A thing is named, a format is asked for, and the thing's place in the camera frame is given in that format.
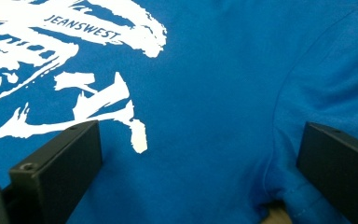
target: white brush stroke design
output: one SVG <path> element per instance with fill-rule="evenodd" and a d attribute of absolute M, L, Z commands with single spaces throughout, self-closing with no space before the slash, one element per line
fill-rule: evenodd
<path fill-rule="evenodd" d="M 121 26 L 85 14 L 92 9 L 77 10 L 80 7 L 75 4 L 82 2 L 104 7 L 114 15 L 130 20 L 134 25 Z M 52 17 L 57 20 L 52 22 L 49 20 Z M 30 1 L 0 0 L 0 22 L 2 21 L 10 22 L 13 27 L 39 27 L 96 44 L 127 44 L 133 49 L 141 49 L 147 57 L 151 58 L 157 57 L 166 44 L 165 27 L 131 0 L 50 0 L 40 5 L 30 4 Z M 83 29 L 71 28 L 68 25 L 70 21 L 78 21 L 79 24 L 85 25 Z M 85 31 L 86 25 L 97 29 Z"/>
<path fill-rule="evenodd" d="M 0 0 L 0 36 L 9 35 L 13 38 L 0 39 L 0 69 L 8 72 L 0 74 L 0 87 L 3 77 L 7 83 L 16 84 L 10 90 L 0 93 L 0 99 L 8 97 L 15 91 L 36 82 L 36 79 L 49 74 L 52 70 L 64 65 L 75 57 L 78 45 L 64 43 L 54 37 L 39 34 L 35 28 L 61 33 L 67 36 L 100 45 L 128 45 L 132 49 L 140 49 L 149 58 L 158 57 L 166 44 L 167 30 L 156 21 L 150 13 L 131 0 L 49 0 L 43 4 L 34 5 L 33 0 Z M 102 7 L 132 25 L 117 25 L 92 15 L 94 7 Z M 41 49 L 28 49 L 32 46 Z M 48 58 L 42 53 L 53 52 Z M 34 71 L 25 80 L 19 77 L 21 63 L 34 66 Z M 93 95 L 87 98 L 82 92 L 78 98 L 73 114 L 75 119 L 59 124 L 29 125 L 26 118 L 29 113 L 28 104 L 20 113 L 18 108 L 13 117 L 0 129 L 0 137 L 27 137 L 33 134 L 63 130 L 63 126 L 89 119 L 115 119 L 131 128 L 131 143 L 134 149 L 141 153 L 147 149 L 145 125 L 133 118 L 133 105 L 125 109 L 91 117 L 103 107 L 130 97 L 127 85 L 120 75 L 110 87 L 96 91 L 88 85 L 95 81 L 93 74 L 61 73 L 55 77 L 55 90 L 79 88 Z M 24 127 L 24 135 L 19 133 L 16 125 Z"/>
<path fill-rule="evenodd" d="M 11 26 L 10 23 L 0 25 L 0 35 L 12 36 L 9 39 L 0 40 L 0 69 L 20 71 L 20 63 L 32 64 L 36 68 L 36 71 L 22 83 L 8 91 L 1 92 L 0 99 L 30 84 L 37 77 L 62 66 L 78 52 L 78 45 L 67 44 L 48 35 L 41 35 L 30 28 Z M 42 48 L 29 50 L 28 48 L 32 46 Z M 48 51 L 54 53 L 46 59 L 41 57 L 41 54 Z"/>
<path fill-rule="evenodd" d="M 75 74 L 64 73 L 64 76 L 74 76 Z M 0 128 L 0 138 L 5 136 L 13 136 L 19 138 L 28 138 L 34 134 L 51 133 L 56 131 L 62 131 L 72 125 L 80 122 L 98 119 L 106 120 L 113 119 L 122 122 L 131 129 L 131 143 L 134 150 L 138 153 L 142 153 L 147 150 L 147 140 L 145 125 L 138 119 L 134 119 L 133 104 L 130 100 L 125 108 L 116 112 L 105 113 L 101 115 L 92 116 L 99 109 L 112 105 L 120 100 L 124 100 L 130 97 L 127 85 L 123 81 L 120 73 L 116 73 L 115 83 L 106 89 L 95 93 L 90 98 L 81 98 L 81 101 L 77 101 L 76 109 L 74 108 L 75 119 L 62 123 L 55 124 L 40 124 L 32 125 L 26 122 L 30 108 L 28 103 L 24 109 L 17 108 L 13 113 L 13 116 Z"/>
<path fill-rule="evenodd" d="M 67 88 L 79 88 L 83 91 L 88 91 L 93 94 L 97 93 L 96 90 L 90 88 L 89 84 L 95 82 L 94 74 L 92 73 L 66 73 L 63 72 L 54 77 L 56 81 L 55 91 L 60 91 Z"/>

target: blue fabric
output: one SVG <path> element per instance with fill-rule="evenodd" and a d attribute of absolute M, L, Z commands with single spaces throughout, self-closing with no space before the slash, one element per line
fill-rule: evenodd
<path fill-rule="evenodd" d="M 263 205 L 274 200 L 285 201 L 295 223 L 347 223 L 295 164 L 307 120 L 358 137 L 358 1 L 135 0 L 144 9 L 140 15 L 149 13 L 142 20 L 155 19 L 166 33 L 156 32 L 155 23 L 113 16 L 108 4 L 97 6 L 98 1 L 16 2 L 19 8 L 53 5 L 57 11 L 42 10 L 48 12 L 43 20 L 34 19 L 25 30 L 12 17 L 0 20 L 0 27 L 19 29 L 0 30 L 0 41 L 7 42 L 0 42 L 2 55 L 27 46 L 21 32 L 31 29 L 38 35 L 29 35 L 40 41 L 24 52 L 42 45 L 44 52 L 38 53 L 45 60 L 56 54 L 67 58 L 0 98 L 0 129 L 10 118 L 28 125 L 11 126 L 0 136 L 2 187 L 12 165 L 58 133 L 35 129 L 80 121 L 76 118 L 92 104 L 79 112 L 74 109 L 79 102 L 122 78 L 129 96 L 99 106 L 87 118 L 123 108 L 133 115 L 102 119 L 103 168 L 68 223 L 258 223 L 267 215 Z M 68 6 L 75 7 L 59 10 Z M 70 28 L 70 21 L 83 22 L 82 29 L 79 23 Z M 157 42 L 156 36 L 164 36 L 166 43 L 158 42 L 161 49 L 154 42 L 132 44 L 142 32 L 96 43 L 115 38 L 107 22 L 123 30 L 146 28 L 140 32 L 155 32 L 147 38 Z M 103 29 L 85 31 L 91 24 Z M 80 38 L 81 30 L 89 35 Z M 47 51 L 46 43 L 57 40 L 62 47 Z M 49 65 L 15 58 L 19 66 L 1 58 L 0 93 Z M 13 72 L 17 82 L 8 79 Z M 68 85 L 59 81 L 63 73 L 71 75 L 72 86 L 60 88 Z M 76 86 L 78 81 L 83 85 Z M 131 142 L 137 121 L 145 126 L 142 153 Z M 23 136 L 24 130 L 33 134 Z"/>

